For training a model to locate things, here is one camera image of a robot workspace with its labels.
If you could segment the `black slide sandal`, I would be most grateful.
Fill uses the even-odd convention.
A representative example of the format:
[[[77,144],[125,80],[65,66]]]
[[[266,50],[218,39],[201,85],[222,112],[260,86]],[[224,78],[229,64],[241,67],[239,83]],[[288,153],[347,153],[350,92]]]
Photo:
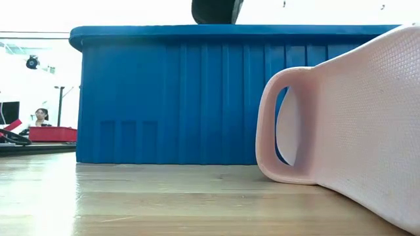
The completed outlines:
[[[197,24],[235,24],[243,0],[192,0],[191,13]]]

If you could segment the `blue plastic bin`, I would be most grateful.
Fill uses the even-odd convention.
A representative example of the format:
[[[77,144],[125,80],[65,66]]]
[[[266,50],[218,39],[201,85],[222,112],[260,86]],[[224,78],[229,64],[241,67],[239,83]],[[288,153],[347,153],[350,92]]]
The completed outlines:
[[[315,66],[390,25],[80,26],[80,163],[253,165],[277,72]]]

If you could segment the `red plastic bin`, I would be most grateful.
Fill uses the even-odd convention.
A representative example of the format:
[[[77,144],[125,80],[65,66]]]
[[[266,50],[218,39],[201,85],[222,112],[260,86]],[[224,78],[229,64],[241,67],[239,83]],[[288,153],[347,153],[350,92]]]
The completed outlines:
[[[76,142],[77,129],[69,127],[30,127],[32,142]]]

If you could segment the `black stand pole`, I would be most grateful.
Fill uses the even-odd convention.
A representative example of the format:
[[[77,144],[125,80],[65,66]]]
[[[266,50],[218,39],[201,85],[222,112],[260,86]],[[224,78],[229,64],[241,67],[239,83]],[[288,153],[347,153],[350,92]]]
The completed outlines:
[[[59,127],[61,125],[61,120],[62,120],[63,99],[67,95],[67,93],[73,90],[73,87],[67,93],[64,93],[64,89],[65,89],[64,86],[55,86],[55,88],[59,90],[58,111],[57,111],[57,126]]]

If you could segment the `person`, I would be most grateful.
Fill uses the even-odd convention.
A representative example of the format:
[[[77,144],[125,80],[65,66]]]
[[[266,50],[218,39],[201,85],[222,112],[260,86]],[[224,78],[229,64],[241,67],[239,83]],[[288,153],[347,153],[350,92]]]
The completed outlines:
[[[49,112],[47,109],[39,108],[35,112],[35,116],[36,116],[36,121],[35,121],[36,127],[47,127],[51,125],[49,123]]]

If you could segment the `dark table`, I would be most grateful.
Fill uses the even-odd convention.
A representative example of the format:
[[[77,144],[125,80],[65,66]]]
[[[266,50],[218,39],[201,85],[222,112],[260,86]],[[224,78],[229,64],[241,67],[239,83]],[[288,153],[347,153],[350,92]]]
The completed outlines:
[[[20,146],[17,144],[0,144],[0,157],[15,157],[24,155],[41,155],[52,153],[68,153],[76,150],[76,144],[32,144]]]

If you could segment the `red flat object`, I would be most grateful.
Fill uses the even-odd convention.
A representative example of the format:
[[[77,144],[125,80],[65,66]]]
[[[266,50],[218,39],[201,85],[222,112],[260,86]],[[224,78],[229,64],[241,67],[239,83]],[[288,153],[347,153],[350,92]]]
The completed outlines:
[[[7,131],[12,131],[15,128],[19,127],[22,124],[21,120],[17,119],[15,121],[13,121],[11,124],[5,126],[3,129],[7,130]],[[0,137],[3,137],[4,134],[2,132],[0,132]]]

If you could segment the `black computer monitor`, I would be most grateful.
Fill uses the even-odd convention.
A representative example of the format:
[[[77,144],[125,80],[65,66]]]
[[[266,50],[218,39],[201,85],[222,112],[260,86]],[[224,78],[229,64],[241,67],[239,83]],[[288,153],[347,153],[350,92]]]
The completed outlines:
[[[20,102],[0,102],[0,125],[9,125],[19,118]]]

